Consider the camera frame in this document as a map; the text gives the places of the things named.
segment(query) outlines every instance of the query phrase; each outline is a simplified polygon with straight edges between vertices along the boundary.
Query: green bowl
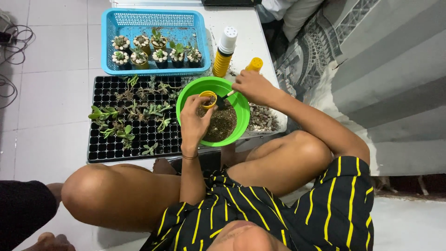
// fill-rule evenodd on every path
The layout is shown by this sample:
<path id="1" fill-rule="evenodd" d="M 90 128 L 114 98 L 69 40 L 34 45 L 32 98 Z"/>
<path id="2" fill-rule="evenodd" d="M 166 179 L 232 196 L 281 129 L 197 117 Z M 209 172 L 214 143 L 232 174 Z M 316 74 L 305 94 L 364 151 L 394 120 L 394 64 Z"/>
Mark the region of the green bowl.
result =
<path id="1" fill-rule="evenodd" d="M 202 77 L 190 82 L 188 85 L 186 85 L 186 87 L 184 87 L 177 100 L 178 123 L 181 125 L 180 112 L 183 109 L 187 97 L 194 94 L 200 94 L 203 91 L 213 91 L 219 96 L 224 96 L 232 91 L 231 85 L 232 82 L 218 77 Z M 238 92 L 229 96 L 227 100 L 232 104 L 235 109 L 235 113 L 237 114 L 237 126 L 232 134 L 226 139 L 220 142 L 209 142 L 202 140 L 200 142 L 201 144 L 205 146 L 229 145 L 239 139 L 248 127 L 250 115 L 248 100 Z"/>

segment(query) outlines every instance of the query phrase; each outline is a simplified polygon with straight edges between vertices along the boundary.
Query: potted succulent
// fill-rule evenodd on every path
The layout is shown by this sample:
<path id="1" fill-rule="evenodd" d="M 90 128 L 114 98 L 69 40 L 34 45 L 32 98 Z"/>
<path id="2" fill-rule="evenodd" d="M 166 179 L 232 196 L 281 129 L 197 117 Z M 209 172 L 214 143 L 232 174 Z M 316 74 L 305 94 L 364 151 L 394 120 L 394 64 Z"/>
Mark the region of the potted succulent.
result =
<path id="1" fill-rule="evenodd" d="M 158 69 L 167 68 L 167 52 L 165 50 L 162 49 L 155 50 L 152 57 L 153 60 L 155 60 Z"/>
<path id="2" fill-rule="evenodd" d="M 162 49 L 166 50 L 166 44 L 167 44 L 167 38 L 161 36 L 161 32 L 157 32 L 155 28 L 152 29 L 152 38 L 150 41 L 152 42 L 153 47 L 155 50 Z"/>
<path id="3" fill-rule="evenodd" d="M 192 47 L 190 52 L 187 54 L 189 68 L 200 68 L 201 67 L 201 52 L 198 50 L 197 43 Z"/>
<path id="4" fill-rule="evenodd" d="M 133 53 L 130 56 L 132 63 L 136 66 L 138 70 L 147 70 L 149 68 L 148 55 L 143 52 L 141 46 L 137 46 L 136 48 L 130 48 Z"/>
<path id="5" fill-rule="evenodd" d="M 132 53 L 130 51 L 130 40 L 127 37 L 123 35 L 115 36 L 115 39 L 112 40 L 111 42 L 116 50 L 123 50 L 128 54 Z"/>
<path id="6" fill-rule="evenodd" d="M 150 39 L 145 35 L 139 35 L 136 36 L 133 39 L 133 44 L 136 46 L 141 46 L 143 52 L 147 53 L 147 55 L 150 55 L 152 51 L 150 50 Z"/>
<path id="7" fill-rule="evenodd" d="M 170 47 L 172 48 L 172 52 L 169 54 L 172 59 L 172 65 L 175 68 L 181 68 L 184 66 L 184 49 L 182 44 L 175 44 L 173 41 L 170 41 Z"/>
<path id="8" fill-rule="evenodd" d="M 132 65 L 130 64 L 129 59 L 130 57 L 128 56 L 128 53 L 124 51 L 115 51 L 113 52 L 113 55 L 111 55 L 111 60 L 122 71 L 132 69 Z"/>

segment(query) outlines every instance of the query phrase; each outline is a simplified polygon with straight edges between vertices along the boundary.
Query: knee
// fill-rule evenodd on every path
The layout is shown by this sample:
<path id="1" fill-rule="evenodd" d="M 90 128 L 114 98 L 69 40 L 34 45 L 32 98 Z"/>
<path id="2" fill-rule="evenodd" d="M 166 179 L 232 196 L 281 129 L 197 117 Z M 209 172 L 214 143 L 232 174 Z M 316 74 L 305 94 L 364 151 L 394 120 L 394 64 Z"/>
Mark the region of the knee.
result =
<path id="1" fill-rule="evenodd" d="M 78 219 L 98 212 L 105 205 L 107 179 L 110 170 L 102 164 L 81 167 L 65 181 L 62 187 L 62 203 Z"/>
<path id="2" fill-rule="evenodd" d="M 331 151 L 322 140 L 301 130 L 296 130 L 288 136 L 289 140 L 293 144 L 296 144 L 296 147 L 305 156 L 320 160 L 321 164 L 325 166 L 331 162 Z"/>

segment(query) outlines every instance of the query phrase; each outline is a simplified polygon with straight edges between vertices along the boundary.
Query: electrical cable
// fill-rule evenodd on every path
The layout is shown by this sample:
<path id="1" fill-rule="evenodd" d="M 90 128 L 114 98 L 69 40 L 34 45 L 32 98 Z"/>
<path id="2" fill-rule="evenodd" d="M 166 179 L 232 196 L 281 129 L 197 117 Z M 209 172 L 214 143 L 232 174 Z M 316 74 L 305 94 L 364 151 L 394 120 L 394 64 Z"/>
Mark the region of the electrical cable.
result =
<path id="1" fill-rule="evenodd" d="M 33 32 L 33 30 L 31 30 L 29 27 L 25 26 L 25 25 L 11 25 L 10 27 L 8 27 L 6 29 L 6 32 L 11 31 L 12 30 L 12 41 L 13 44 L 5 44 L 2 45 L 3 46 L 3 55 L 5 56 L 5 59 L 3 62 L 0 63 L 0 66 L 2 64 L 4 64 L 5 62 L 8 62 L 10 64 L 23 64 L 23 62 L 25 61 L 26 57 L 25 57 L 25 53 L 24 50 L 32 43 L 31 39 L 35 38 L 35 34 Z M 24 39 L 20 39 L 19 35 L 22 33 L 27 33 L 29 32 L 30 35 Z M 19 63 L 13 63 L 10 60 L 16 55 L 21 53 L 23 56 L 23 59 L 19 62 Z M 9 98 L 13 96 L 13 99 L 8 102 L 6 105 L 0 107 L 0 109 L 4 109 L 6 107 L 8 107 L 12 102 L 14 102 L 14 100 L 17 98 L 18 96 L 18 90 L 17 87 L 14 85 L 14 83 L 8 79 L 6 76 L 4 76 L 3 74 L 0 74 L 0 87 L 2 86 L 11 86 L 12 87 L 12 93 L 11 94 L 6 94 L 3 95 L 0 93 L 0 97 L 1 98 Z"/>

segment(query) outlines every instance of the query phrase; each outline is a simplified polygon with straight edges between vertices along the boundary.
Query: blue basket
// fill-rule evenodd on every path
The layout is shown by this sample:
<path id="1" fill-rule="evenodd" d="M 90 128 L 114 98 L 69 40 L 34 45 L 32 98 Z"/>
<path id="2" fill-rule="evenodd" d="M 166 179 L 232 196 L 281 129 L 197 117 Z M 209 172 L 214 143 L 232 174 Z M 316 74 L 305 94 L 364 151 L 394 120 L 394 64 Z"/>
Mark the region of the blue basket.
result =
<path id="1" fill-rule="evenodd" d="M 121 71 L 111 60 L 115 50 L 111 40 L 115 36 L 124 35 L 132 41 L 130 47 L 134 47 L 133 38 L 146 33 L 150 38 L 152 28 L 157 28 L 161 34 L 175 43 L 187 45 L 195 42 L 202 53 L 201 68 L 189 68 L 187 58 L 185 58 L 183 68 L 174 68 L 172 61 L 168 57 L 169 66 L 167 69 L 158 69 L 152 55 L 149 55 L 149 70 L 137 70 L 132 66 L 130 71 Z M 167 52 L 171 48 L 167 42 Z M 101 67 L 110 75 L 195 75 L 201 74 L 211 67 L 209 49 L 206 42 L 206 28 L 203 16 L 196 11 L 187 10 L 151 10 L 151 9 L 125 9 L 111 8 L 102 14 L 102 54 Z"/>

